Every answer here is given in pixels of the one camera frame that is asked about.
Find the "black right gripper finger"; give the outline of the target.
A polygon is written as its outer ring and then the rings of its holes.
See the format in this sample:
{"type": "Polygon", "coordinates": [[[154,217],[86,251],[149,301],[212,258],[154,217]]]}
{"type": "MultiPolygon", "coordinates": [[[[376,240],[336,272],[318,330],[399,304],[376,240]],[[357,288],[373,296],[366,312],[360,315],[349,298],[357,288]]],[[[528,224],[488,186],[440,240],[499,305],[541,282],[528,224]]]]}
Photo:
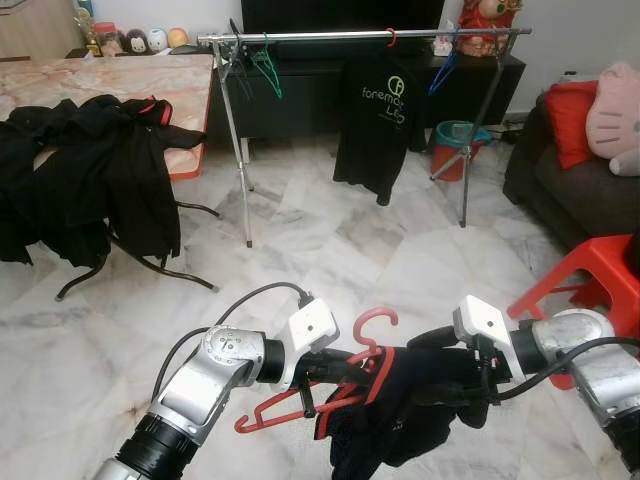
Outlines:
{"type": "Polygon", "coordinates": [[[443,349],[457,346],[460,339],[457,338],[456,332],[452,326],[439,326],[439,328],[431,329],[416,335],[408,342],[410,349],[443,349]]]}

